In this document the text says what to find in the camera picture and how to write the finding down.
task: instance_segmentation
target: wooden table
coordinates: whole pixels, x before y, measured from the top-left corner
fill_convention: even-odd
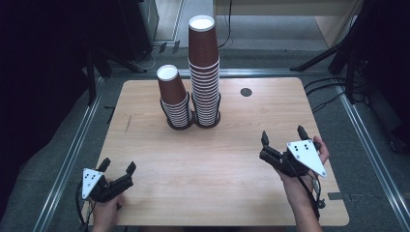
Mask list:
[[[190,91],[190,80],[184,84]],[[243,88],[252,95],[241,96]],[[105,176],[117,179],[131,161],[136,164],[119,224],[295,224],[282,182],[259,152],[262,131],[280,151],[286,142],[300,140],[298,125],[311,137],[319,134],[301,81],[221,79],[220,93],[216,127],[173,130],[161,110],[156,80],[124,84],[96,165],[110,158]],[[343,201],[328,198],[328,192],[339,189],[331,164],[325,167],[328,177],[321,184],[327,206],[320,210],[320,222],[345,225],[349,217]]]

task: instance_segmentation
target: hole in table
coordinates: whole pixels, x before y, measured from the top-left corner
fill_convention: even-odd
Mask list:
[[[249,97],[250,95],[252,95],[252,91],[249,88],[243,88],[241,90],[241,95],[244,97]]]

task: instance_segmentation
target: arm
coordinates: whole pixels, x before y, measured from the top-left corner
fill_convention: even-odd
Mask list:
[[[93,232],[111,232],[118,220],[118,210],[124,204],[124,195],[121,193],[112,200],[95,205]]]
[[[319,150],[319,158],[322,163],[325,163],[329,158],[329,151],[325,143],[318,136],[314,136],[313,140],[321,144]],[[290,178],[278,171],[280,179],[283,181],[283,187],[286,192],[287,200],[292,208],[295,216],[296,227],[300,232],[307,231],[322,231],[322,228],[317,220],[307,193],[297,178]],[[313,189],[312,179],[309,175],[302,177],[310,191]]]

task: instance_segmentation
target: metal frame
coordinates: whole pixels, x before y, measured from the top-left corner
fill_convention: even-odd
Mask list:
[[[69,152],[66,155],[66,158],[64,159],[63,164],[61,165],[60,171],[48,194],[48,197],[44,203],[42,212],[40,213],[40,216],[37,219],[37,222],[36,222],[36,225],[33,231],[39,231],[39,232],[46,231],[51,222],[55,209],[57,208],[57,205],[63,194],[64,188],[66,187],[66,184],[72,173],[73,166],[78,156],[78,152],[82,146],[82,142],[84,141],[84,138],[90,127],[90,124],[94,118],[94,114],[96,113],[97,107],[100,103],[100,99],[102,96],[102,88],[104,84],[105,82],[103,78],[100,77],[97,82],[97,97],[93,101],[93,103],[87,107],[87,110],[81,121],[78,131],[75,134],[73,143],[69,149]]]
[[[190,76],[190,70],[179,70],[181,76]],[[305,72],[291,72],[288,69],[221,69],[220,76],[224,78],[233,77],[276,77],[276,76],[304,76],[304,75],[329,75],[325,70],[310,70]],[[84,118],[82,119],[81,125],[73,140],[73,144],[67,153],[66,159],[60,169],[60,172],[54,182],[54,185],[47,197],[44,204],[43,210],[38,218],[33,231],[46,231],[49,223],[54,215],[55,209],[61,198],[63,190],[66,183],[71,175],[73,165],[75,163],[78,151],[81,148],[84,137],[89,129],[89,126],[94,118],[94,114],[99,105],[102,88],[104,86],[104,81],[100,77],[98,83],[98,94],[97,98],[92,105],[87,108]],[[337,91],[342,93],[344,90],[341,87],[337,87]],[[355,105],[350,104],[349,100],[342,96],[342,104],[348,114],[353,127],[356,130],[357,135],[361,139],[361,142],[366,150],[366,154],[370,163],[374,169],[377,178],[383,190],[388,197],[395,215],[403,229],[403,231],[410,231],[410,213],[408,206],[399,192],[395,181],[390,175],[384,161],[380,157],[376,147],[374,146],[372,139],[367,132],[367,129],[356,109]]]

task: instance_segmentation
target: cup stack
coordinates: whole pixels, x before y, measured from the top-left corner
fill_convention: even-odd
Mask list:
[[[190,19],[188,60],[196,124],[212,128],[220,121],[220,56],[212,17]]]
[[[186,91],[181,76],[175,66],[165,65],[157,71],[160,86],[160,104],[168,125],[174,130],[184,130],[191,126],[190,94]]]

